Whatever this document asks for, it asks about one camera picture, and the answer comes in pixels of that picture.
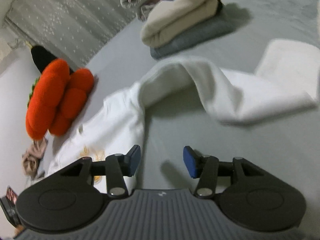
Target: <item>orange flower pillow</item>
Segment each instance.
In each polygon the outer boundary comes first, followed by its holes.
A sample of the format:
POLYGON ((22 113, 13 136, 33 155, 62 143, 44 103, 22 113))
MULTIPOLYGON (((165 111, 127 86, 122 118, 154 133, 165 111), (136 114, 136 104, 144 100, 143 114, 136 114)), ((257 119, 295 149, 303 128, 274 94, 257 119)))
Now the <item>orange flower pillow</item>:
POLYGON ((88 69, 69 74, 62 59, 52 61, 37 82, 26 114, 26 129, 33 140, 43 138, 47 130, 61 136, 82 110, 94 85, 88 69))

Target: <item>bed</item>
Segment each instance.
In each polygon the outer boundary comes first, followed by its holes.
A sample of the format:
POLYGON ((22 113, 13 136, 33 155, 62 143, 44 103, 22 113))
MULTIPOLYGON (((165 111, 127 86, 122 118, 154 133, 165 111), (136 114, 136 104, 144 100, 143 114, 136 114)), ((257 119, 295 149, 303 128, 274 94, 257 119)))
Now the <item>bed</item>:
MULTIPOLYGON (((237 30, 208 41, 181 55, 202 56, 222 68, 253 72, 273 38, 287 38, 319 46, 318 0, 222 0, 237 30)), ((133 84, 156 63, 140 40, 142 23, 131 22, 106 44, 87 67, 96 75, 95 88, 85 109, 62 138, 49 136, 41 170, 62 143, 102 107, 108 94, 133 84)), ((201 106, 195 88, 171 95, 146 111, 143 159, 138 171, 140 188, 193 189, 182 160, 190 145, 221 161, 243 156, 299 189, 307 200, 301 228, 320 236, 320 110, 311 109, 250 126, 223 126, 201 106)), ((219 182, 220 189, 228 184, 219 182)))

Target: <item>printed graphic on shirt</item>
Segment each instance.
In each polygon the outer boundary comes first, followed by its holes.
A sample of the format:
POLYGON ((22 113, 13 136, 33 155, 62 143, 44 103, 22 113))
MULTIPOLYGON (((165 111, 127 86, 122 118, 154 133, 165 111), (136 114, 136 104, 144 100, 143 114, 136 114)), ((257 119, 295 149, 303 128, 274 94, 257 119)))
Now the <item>printed graphic on shirt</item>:
MULTIPOLYGON (((93 148, 88 148, 87 146, 83 147, 83 151, 80 152, 78 159, 83 157, 91 157, 94 162, 104 161, 106 158, 104 150, 97 151, 93 148)), ((98 184, 101 180, 102 176, 94 176, 94 185, 98 184)))

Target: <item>white cloth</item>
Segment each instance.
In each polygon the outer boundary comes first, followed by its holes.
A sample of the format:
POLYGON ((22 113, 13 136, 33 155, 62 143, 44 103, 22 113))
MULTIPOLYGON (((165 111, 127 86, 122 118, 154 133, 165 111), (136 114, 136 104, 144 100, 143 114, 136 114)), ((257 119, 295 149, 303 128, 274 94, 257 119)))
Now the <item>white cloth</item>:
MULTIPOLYGON (((84 147, 89 156, 100 160, 125 154, 135 144, 142 146, 145 108, 192 84, 206 112, 220 122, 256 122, 317 106, 319 68, 318 48, 289 40, 271 41, 255 74, 221 70, 199 57, 163 60, 132 87, 106 97, 103 108, 64 143, 48 175, 80 158, 84 147)), ((131 192, 135 176, 124 179, 131 192)), ((95 187, 105 193, 105 177, 95 187)))

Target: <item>white patterned curtain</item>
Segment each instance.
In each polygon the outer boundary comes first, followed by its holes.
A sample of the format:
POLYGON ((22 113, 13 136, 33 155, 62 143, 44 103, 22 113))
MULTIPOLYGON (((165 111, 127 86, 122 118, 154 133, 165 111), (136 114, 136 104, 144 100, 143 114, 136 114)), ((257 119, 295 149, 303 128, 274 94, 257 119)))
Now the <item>white patterned curtain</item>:
POLYGON ((5 22, 75 68, 85 65, 133 18, 120 0, 15 0, 5 22))

